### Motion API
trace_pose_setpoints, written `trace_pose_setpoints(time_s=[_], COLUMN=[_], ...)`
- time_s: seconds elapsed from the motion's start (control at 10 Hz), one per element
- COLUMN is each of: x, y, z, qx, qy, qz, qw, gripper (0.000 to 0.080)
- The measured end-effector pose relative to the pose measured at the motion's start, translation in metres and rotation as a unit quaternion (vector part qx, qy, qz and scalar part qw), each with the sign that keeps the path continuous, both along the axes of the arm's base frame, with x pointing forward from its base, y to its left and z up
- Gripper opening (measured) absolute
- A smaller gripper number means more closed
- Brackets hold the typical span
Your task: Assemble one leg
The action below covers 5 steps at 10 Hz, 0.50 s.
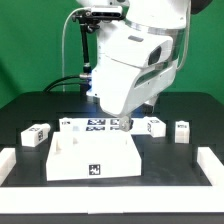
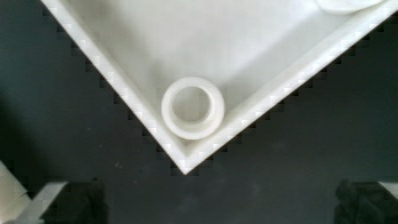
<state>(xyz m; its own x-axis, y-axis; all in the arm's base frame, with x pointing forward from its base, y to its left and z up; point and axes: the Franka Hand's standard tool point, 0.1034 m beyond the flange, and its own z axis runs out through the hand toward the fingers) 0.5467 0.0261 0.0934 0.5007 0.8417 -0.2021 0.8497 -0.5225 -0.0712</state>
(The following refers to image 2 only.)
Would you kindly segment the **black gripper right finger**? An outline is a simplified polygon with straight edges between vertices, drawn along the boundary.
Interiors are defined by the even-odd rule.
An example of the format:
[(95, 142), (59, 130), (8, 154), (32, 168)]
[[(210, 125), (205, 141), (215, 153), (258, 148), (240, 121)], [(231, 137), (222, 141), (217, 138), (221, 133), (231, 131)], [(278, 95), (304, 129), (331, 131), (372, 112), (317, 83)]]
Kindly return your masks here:
[(334, 224), (398, 224), (398, 182), (350, 182), (336, 189)]

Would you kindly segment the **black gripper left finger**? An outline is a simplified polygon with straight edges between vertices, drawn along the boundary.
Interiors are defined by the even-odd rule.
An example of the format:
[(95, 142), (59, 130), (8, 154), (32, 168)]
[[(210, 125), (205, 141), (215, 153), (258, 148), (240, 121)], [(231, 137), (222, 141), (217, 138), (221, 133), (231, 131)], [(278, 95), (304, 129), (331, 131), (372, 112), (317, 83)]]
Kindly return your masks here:
[(66, 184), (41, 219), (45, 224), (109, 224), (105, 185), (98, 179)]

